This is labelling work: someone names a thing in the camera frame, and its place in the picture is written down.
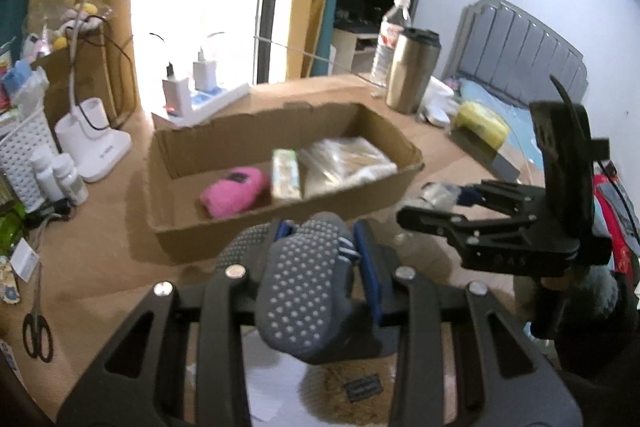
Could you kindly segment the right hand grey glove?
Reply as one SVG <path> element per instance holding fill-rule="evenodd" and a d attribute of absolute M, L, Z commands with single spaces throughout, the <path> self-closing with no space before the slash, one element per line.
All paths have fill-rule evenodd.
<path fill-rule="evenodd" d="M 607 317 L 617 303 L 618 285 L 606 265 L 591 265 L 565 272 L 562 277 L 513 277 L 516 315 L 532 321 L 537 310 L 547 309 L 544 299 L 559 297 L 579 312 Z"/>

